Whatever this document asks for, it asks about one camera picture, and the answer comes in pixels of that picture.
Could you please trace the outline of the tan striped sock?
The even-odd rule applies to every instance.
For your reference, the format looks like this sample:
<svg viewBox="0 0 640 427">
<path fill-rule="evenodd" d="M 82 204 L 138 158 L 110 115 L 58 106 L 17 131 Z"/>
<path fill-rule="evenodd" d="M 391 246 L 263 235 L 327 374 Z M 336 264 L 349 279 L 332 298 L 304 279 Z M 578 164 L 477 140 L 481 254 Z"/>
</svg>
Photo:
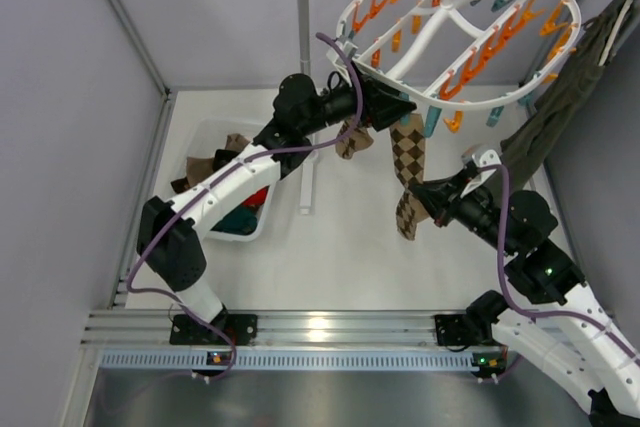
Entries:
<svg viewBox="0 0 640 427">
<path fill-rule="evenodd" d="M 239 133 L 228 134 L 225 149 L 236 153 L 242 152 L 251 143 L 251 140 Z"/>
<path fill-rule="evenodd" d="M 186 178 L 190 186 L 197 185 L 214 173 L 213 158 L 188 157 L 186 162 Z"/>
</svg>

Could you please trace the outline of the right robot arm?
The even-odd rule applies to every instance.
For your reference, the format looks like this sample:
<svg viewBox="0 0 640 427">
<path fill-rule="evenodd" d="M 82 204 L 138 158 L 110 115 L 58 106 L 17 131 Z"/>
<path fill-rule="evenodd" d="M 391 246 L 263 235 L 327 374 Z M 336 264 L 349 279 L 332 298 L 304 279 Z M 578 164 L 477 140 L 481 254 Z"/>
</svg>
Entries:
<svg viewBox="0 0 640 427">
<path fill-rule="evenodd" d="M 547 202 L 531 191 L 506 192 L 496 202 L 471 183 L 460 173 L 409 187 L 437 226 L 455 220 L 496 250 L 499 288 L 466 309 L 471 330 L 538 368 L 591 425 L 638 425 L 639 352 L 579 266 L 550 240 L 558 222 Z"/>
</svg>

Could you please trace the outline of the brown argyle sock long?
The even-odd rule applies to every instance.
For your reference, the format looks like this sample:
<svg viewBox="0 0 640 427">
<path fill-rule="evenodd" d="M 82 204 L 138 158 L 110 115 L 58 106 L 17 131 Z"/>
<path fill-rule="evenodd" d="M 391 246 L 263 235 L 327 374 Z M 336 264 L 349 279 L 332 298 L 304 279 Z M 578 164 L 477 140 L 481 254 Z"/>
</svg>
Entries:
<svg viewBox="0 0 640 427">
<path fill-rule="evenodd" d="M 187 176 L 171 181 L 170 186 L 175 194 L 184 193 L 192 188 Z"/>
</svg>

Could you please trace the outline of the tan green argyle sock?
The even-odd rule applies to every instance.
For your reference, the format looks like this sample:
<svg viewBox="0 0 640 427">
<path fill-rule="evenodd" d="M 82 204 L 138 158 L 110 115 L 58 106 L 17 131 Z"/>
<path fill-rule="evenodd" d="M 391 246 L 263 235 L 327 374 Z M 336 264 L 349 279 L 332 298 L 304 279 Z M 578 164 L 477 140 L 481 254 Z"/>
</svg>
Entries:
<svg viewBox="0 0 640 427">
<path fill-rule="evenodd" d="M 374 139 L 366 126 L 354 126 L 353 117 L 347 119 L 342 124 L 338 136 L 341 140 L 335 145 L 335 153 L 342 159 L 350 160 L 355 153 L 370 148 Z"/>
</svg>

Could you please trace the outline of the black white-striped sock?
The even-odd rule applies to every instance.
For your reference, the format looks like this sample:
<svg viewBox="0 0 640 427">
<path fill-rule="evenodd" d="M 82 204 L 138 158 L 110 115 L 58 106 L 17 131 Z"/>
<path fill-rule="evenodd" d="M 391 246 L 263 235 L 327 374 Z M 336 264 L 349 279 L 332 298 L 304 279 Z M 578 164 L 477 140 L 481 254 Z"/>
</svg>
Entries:
<svg viewBox="0 0 640 427">
<path fill-rule="evenodd" d="M 228 150 L 228 149 L 216 150 L 212 160 L 213 172 L 217 172 L 218 170 L 228 165 L 238 155 L 239 155 L 239 152 L 234 150 Z"/>
</svg>

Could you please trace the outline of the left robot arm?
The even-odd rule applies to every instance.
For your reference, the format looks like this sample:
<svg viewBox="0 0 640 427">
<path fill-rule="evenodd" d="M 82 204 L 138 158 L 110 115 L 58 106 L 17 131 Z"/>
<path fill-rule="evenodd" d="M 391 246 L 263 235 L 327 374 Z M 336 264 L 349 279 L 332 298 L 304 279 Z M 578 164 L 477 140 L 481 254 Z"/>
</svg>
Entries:
<svg viewBox="0 0 640 427">
<path fill-rule="evenodd" d="M 273 116 L 230 162 L 170 200 L 148 200 L 137 232 L 138 263 L 166 284 L 164 295 L 205 329 L 219 333 L 227 309 L 205 279 L 202 240 L 251 195 L 294 172 L 316 150 L 311 135 L 350 121 L 377 131 L 416 108 L 408 96 L 379 80 L 334 72 L 317 90 L 302 73 L 286 77 L 273 101 Z"/>
</svg>

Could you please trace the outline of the brown argyle sock short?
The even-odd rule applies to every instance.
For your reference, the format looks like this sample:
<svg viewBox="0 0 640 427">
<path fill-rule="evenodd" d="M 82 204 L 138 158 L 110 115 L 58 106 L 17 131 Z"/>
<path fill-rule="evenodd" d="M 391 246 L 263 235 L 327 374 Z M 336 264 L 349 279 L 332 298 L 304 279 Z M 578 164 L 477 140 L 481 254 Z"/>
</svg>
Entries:
<svg viewBox="0 0 640 427">
<path fill-rule="evenodd" d="M 424 180 L 426 139 L 424 121 L 419 113 L 409 114 L 390 128 L 393 168 L 403 192 L 396 205 L 398 233 L 407 241 L 414 241 L 418 225 L 429 217 L 421 202 L 409 190 Z"/>
</svg>

